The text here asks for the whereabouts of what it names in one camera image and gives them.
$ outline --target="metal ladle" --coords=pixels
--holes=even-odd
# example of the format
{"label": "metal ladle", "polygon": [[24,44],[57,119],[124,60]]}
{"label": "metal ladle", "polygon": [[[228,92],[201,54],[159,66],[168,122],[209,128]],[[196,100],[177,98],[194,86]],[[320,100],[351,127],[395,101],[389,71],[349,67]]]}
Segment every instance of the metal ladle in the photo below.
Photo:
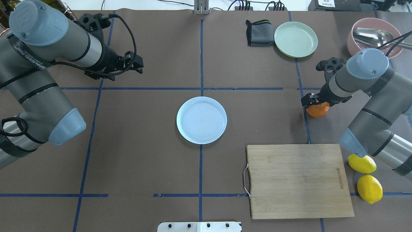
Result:
{"label": "metal ladle", "polygon": [[[380,47],[388,41],[393,40],[392,33],[386,30],[372,28],[357,28],[353,31],[352,34],[353,38],[356,41],[369,44],[375,47]],[[412,45],[409,43],[400,42],[397,46],[412,50]]]}

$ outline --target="dark gray towel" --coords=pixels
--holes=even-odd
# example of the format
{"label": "dark gray towel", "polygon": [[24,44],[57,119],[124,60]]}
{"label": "dark gray towel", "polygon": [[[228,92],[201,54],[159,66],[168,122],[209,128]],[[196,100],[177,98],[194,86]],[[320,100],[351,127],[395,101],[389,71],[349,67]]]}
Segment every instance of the dark gray towel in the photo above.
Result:
{"label": "dark gray towel", "polygon": [[273,27],[269,20],[264,19],[254,23],[246,20],[248,26],[246,38],[248,45],[252,47],[271,46],[275,43]]}

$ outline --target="pink bowl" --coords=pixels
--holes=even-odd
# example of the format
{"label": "pink bowl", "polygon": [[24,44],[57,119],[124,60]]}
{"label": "pink bowl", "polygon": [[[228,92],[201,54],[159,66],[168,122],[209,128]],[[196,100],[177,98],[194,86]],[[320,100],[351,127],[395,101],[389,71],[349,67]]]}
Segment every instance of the pink bowl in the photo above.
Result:
{"label": "pink bowl", "polygon": [[[355,55],[360,50],[368,48],[368,45],[355,41],[355,39],[353,38],[352,32],[358,27],[387,30],[390,33],[392,33],[394,38],[399,37],[401,35],[400,32],[396,29],[396,27],[394,27],[392,24],[382,19],[376,19],[376,18],[360,19],[352,26],[352,29],[348,35],[348,41],[346,43],[348,46],[348,51],[352,56]],[[391,46],[388,46],[385,49],[383,50],[381,49],[381,50],[384,52],[384,54],[386,54],[390,48]],[[397,55],[400,54],[402,50],[403,48],[401,47],[395,47],[389,54],[388,58],[392,59],[396,57]]]}

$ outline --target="wooden cutting board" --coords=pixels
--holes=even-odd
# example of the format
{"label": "wooden cutting board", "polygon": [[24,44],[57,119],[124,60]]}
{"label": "wooden cutting board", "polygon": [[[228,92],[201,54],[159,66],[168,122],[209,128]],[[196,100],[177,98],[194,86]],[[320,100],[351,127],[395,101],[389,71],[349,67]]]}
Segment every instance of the wooden cutting board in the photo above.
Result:
{"label": "wooden cutting board", "polygon": [[253,219],[353,217],[339,144],[248,145]]}

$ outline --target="yellow lemon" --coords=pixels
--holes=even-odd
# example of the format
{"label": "yellow lemon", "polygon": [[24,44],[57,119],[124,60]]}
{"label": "yellow lemon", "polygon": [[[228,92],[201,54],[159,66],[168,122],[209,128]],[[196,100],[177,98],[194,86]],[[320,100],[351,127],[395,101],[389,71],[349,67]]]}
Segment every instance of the yellow lemon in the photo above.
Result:
{"label": "yellow lemon", "polygon": [[375,161],[370,156],[363,158],[352,154],[348,156],[349,166],[360,173],[369,174],[376,171]]}
{"label": "yellow lemon", "polygon": [[360,197],[369,204],[373,204],[382,199],[382,185],[371,175],[366,174],[359,178],[357,187]]}

